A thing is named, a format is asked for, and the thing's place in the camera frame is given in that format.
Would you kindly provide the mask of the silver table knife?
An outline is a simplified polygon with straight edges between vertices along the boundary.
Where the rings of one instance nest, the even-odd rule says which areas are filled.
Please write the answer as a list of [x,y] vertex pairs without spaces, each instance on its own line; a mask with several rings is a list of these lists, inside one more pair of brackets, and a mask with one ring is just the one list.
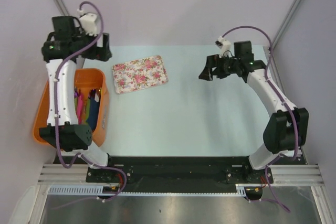
[[96,93],[95,95],[94,95],[94,100],[97,102],[97,103],[99,103],[100,102],[100,94],[98,94],[98,93]]

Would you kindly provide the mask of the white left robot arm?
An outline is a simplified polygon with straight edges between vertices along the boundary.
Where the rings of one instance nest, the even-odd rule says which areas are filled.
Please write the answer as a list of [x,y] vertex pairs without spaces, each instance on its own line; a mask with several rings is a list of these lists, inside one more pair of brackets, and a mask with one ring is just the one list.
[[81,158],[90,167],[99,168],[98,176],[105,182],[115,178],[116,169],[108,164],[109,155],[93,141],[90,126],[80,124],[75,107],[75,73],[77,58],[108,61],[109,35],[98,28],[103,21],[97,14],[86,13],[79,18],[57,16],[52,18],[54,30],[48,35],[41,52],[48,72],[49,111],[46,127],[39,128],[41,138],[57,150],[65,168],[63,152]]

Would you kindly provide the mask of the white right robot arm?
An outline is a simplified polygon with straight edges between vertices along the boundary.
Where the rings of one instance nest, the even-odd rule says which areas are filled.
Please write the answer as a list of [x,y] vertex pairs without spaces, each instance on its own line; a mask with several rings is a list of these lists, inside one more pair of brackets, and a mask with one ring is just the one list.
[[232,74],[242,78],[258,95],[265,106],[269,121],[263,132],[263,144],[248,158],[250,165],[242,169],[243,179],[254,183],[261,177],[261,169],[278,156],[293,152],[306,142],[309,113],[292,103],[268,75],[266,64],[255,60],[250,41],[231,44],[224,38],[215,43],[220,53],[206,57],[206,64],[198,78],[212,81]]

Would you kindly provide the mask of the dark blue paper napkin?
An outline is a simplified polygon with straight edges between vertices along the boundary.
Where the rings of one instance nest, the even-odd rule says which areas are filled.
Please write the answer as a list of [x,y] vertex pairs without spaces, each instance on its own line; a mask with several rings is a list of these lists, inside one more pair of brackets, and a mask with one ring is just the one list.
[[99,115],[100,102],[97,102],[94,98],[89,98],[86,106],[86,119],[85,123],[88,124],[92,131],[97,127],[98,115]]

